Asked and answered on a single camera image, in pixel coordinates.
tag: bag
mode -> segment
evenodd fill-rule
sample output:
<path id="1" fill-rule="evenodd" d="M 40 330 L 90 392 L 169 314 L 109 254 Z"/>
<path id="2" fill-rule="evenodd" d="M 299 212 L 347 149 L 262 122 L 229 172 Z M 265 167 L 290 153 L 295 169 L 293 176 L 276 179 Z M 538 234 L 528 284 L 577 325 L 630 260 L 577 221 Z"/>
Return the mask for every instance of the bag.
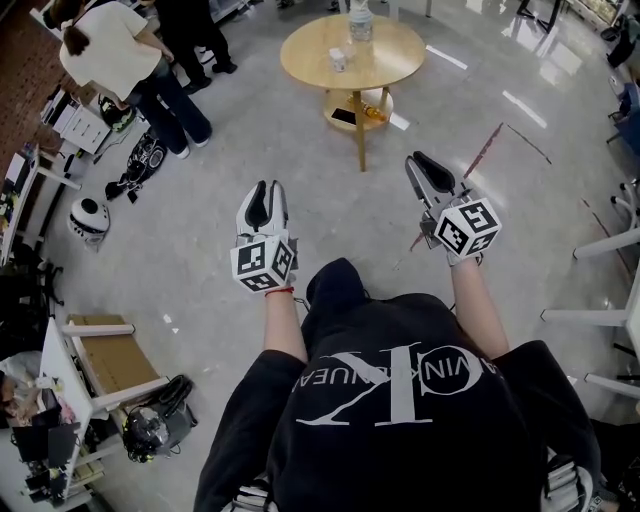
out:
<path id="1" fill-rule="evenodd" d="M 120 110 L 116 107 L 116 104 L 106 96 L 100 96 L 98 98 L 98 105 L 102 119 L 114 132 L 121 132 L 135 119 L 135 114 L 131 107 Z"/>

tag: jeans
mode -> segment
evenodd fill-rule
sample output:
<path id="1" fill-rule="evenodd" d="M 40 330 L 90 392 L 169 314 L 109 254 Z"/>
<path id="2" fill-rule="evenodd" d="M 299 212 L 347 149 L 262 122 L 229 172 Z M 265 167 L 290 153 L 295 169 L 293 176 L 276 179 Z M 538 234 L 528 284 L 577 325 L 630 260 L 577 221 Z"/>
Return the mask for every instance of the jeans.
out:
<path id="1" fill-rule="evenodd" d="M 158 101 L 158 95 L 171 112 Z M 140 110 L 158 138 L 173 153 L 181 153 L 188 145 L 184 130 L 196 143 L 211 136 L 211 124 L 182 90 L 164 58 L 153 73 L 136 84 L 126 103 Z"/>

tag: black shoe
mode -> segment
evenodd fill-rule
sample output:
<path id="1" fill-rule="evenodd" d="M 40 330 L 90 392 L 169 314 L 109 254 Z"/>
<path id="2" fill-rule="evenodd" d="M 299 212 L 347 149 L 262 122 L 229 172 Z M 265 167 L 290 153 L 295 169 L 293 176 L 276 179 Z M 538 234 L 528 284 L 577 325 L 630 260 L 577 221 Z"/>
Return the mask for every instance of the black shoe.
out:
<path id="1" fill-rule="evenodd" d="M 228 75 L 233 73 L 236 69 L 238 69 L 238 66 L 231 61 L 226 64 L 214 64 L 211 66 L 211 71 L 214 73 L 227 73 Z"/>
<path id="2" fill-rule="evenodd" d="M 196 93 L 200 89 L 204 89 L 205 87 L 209 87 L 210 85 L 211 85 L 211 78 L 206 76 L 206 77 L 204 77 L 204 80 L 202 80 L 202 82 L 189 82 L 182 89 L 189 96 L 191 96 L 193 93 Z"/>

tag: round wooden table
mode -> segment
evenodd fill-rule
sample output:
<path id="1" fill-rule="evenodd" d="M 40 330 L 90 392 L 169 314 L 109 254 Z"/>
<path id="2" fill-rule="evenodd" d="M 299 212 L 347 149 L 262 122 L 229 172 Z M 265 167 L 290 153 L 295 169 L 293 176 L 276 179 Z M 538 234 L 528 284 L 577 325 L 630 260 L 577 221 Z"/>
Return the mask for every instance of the round wooden table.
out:
<path id="1" fill-rule="evenodd" d="M 350 39 L 347 15 L 328 16 L 307 23 L 291 34 L 280 50 L 282 67 L 293 78 L 327 90 L 324 115 L 342 130 L 356 133 L 360 170 L 365 171 L 364 132 L 384 126 L 393 111 L 389 86 L 414 74 L 425 59 L 425 43 L 406 25 L 374 16 L 371 42 L 354 42 L 355 55 L 338 73 L 329 58 L 330 48 L 344 48 Z M 362 111 L 361 91 L 371 91 L 367 103 L 387 116 L 379 121 Z M 353 102 L 347 98 L 353 95 Z M 355 112 L 356 124 L 332 116 L 336 108 Z"/>

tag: red bracelet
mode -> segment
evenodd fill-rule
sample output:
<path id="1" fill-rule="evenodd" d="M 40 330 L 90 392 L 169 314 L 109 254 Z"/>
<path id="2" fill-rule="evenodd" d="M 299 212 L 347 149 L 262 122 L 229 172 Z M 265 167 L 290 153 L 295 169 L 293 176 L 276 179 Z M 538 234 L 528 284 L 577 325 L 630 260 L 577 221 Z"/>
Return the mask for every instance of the red bracelet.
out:
<path id="1" fill-rule="evenodd" d="M 269 295 L 270 293 L 278 293 L 278 292 L 287 292 L 293 295 L 293 286 L 289 286 L 289 288 L 280 288 L 279 290 L 271 290 L 270 292 L 265 293 L 264 296 L 267 297 L 267 295 Z"/>

